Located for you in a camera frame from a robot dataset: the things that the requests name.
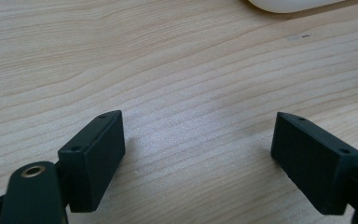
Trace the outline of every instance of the small hole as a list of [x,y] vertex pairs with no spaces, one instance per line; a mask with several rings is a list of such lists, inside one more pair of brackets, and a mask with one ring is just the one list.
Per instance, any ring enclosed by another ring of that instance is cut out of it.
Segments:
[[32,166],[32,167],[24,170],[21,173],[21,175],[22,175],[22,177],[25,177],[25,178],[34,177],[34,176],[42,174],[45,171],[45,169],[46,168],[44,166],[40,166],[40,165]]
[[71,150],[72,151],[78,151],[78,150],[80,150],[81,149],[81,147],[71,147]]
[[349,150],[347,150],[346,148],[340,148],[339,149],[340,152],[345,153],[345,154],[350,154],[351,152]]

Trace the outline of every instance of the wood grain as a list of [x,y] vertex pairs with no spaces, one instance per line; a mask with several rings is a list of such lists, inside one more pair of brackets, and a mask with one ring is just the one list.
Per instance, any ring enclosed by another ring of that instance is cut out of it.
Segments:
[[0,1],[0,195],[121,109],[127,154],[72,223],[350,223],[269,155],[277,111],[358,148],[358,1],[271,14],[241,0]]

